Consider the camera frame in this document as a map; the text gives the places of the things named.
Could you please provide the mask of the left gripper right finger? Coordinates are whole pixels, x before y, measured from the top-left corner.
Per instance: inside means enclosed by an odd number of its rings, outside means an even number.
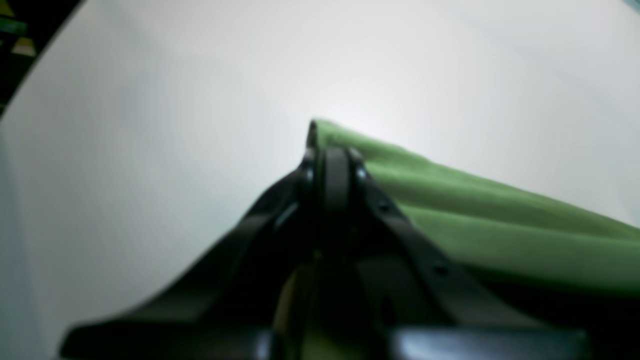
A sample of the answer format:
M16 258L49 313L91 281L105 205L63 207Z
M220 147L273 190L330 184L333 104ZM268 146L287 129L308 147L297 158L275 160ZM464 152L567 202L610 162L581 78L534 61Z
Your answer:
M358 276L384 360L590 357L585 333L510 307L422 235L352 148L330 148L330 246Z

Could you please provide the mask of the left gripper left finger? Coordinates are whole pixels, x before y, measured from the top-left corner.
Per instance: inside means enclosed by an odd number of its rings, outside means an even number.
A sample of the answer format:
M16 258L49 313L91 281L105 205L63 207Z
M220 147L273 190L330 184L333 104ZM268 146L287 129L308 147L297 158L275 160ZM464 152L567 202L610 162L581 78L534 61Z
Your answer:
M272 360L281 291L317 239L318 151L269 187L238 224L144 303L70 330L64 360Z

